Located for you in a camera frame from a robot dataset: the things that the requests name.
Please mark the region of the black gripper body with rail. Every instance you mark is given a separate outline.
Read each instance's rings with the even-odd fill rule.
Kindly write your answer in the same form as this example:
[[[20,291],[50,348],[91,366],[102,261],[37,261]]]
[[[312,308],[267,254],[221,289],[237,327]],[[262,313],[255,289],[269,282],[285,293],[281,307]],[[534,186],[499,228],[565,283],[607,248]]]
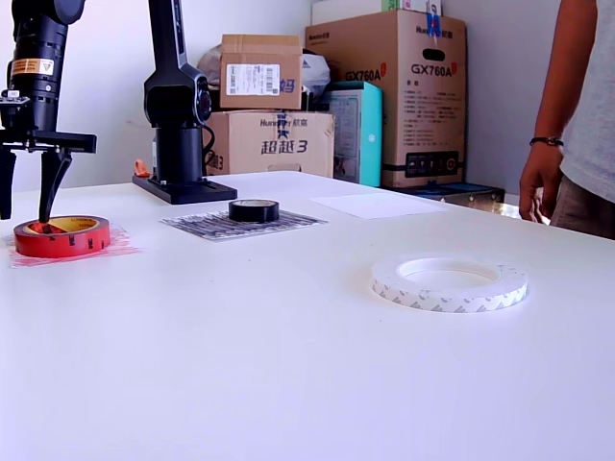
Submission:
[[[1,152],[56,152],[95,154],[97,136],[88,133],[59,132],[56,127],[2,129]]]

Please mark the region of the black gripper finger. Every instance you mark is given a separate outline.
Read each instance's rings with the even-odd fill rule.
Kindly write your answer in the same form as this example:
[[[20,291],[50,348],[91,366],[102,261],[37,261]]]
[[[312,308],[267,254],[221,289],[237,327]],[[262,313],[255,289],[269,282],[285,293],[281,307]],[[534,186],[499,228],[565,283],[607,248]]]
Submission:
[[[38,221],[47,223],[51,216],[54,200],[72,162],[67,149],[56,149],[41,154],[41,187]]]
[[[0,215],[2,220],[12,216],[12,181],[16,155],[2,146],[0,150]]]

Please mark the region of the person's right hand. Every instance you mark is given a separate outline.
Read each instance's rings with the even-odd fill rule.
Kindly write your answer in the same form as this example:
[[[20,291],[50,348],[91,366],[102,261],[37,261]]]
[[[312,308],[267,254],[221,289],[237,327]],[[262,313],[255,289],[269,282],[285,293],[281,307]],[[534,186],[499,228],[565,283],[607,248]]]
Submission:
[[[560,146],[535,143],[519,182],[519,212],[522,219],[543,223],[554,215],[562,180],[560,165],[563,160]]]

